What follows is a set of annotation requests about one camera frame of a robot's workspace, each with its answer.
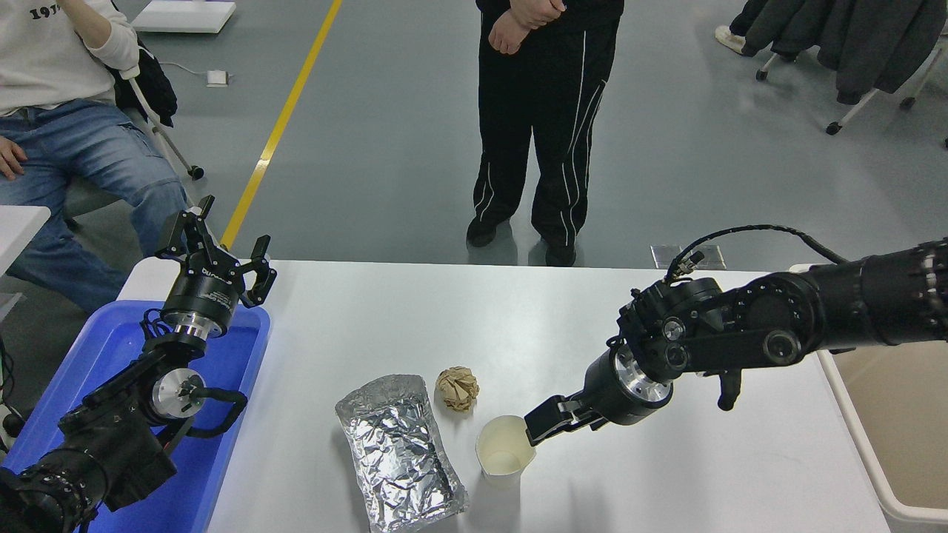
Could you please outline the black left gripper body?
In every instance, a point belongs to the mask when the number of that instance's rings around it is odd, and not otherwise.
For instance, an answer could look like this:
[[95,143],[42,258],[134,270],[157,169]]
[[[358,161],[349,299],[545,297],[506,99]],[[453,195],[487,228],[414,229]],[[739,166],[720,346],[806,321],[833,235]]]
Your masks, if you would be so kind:
[[230,277],[236,259],[218,259],[210,266],[181,261],[180,271],[161,310],[169,325],[185,323],[186,316],[206,318],[216,327],[229,327],[240,291]]

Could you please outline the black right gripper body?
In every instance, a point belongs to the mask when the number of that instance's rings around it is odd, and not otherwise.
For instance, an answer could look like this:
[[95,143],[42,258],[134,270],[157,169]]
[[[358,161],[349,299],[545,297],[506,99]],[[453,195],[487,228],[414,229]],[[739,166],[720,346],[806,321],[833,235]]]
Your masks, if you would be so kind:
[[586,371],[584,402],[590,427],[627,427],[664,407],[664,384],[644,374],[630,352],[606,353]]

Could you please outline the person's right hand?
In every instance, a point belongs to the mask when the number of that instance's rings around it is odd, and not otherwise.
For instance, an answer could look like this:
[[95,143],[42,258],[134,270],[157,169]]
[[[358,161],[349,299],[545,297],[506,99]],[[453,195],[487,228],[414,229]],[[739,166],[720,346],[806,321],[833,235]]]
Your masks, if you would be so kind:
[[563,1],[510,1],[510,10],[521,26],[535,28],[546,26],[551,21],[558,18],[567,10]]
[[24,162],[28,157],[26,152],[14,141],[6,136],[0,136],[1,172],[7,180],[16,180],[24,174]]

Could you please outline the person's left hand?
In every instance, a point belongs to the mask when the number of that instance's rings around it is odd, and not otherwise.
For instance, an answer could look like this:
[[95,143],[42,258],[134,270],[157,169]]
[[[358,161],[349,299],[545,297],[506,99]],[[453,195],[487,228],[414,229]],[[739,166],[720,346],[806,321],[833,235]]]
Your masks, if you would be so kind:
[[513,56],[528,37],[531,29],[524,26],[510,10],[502,13],[489,30],[487,43],[500,54]]

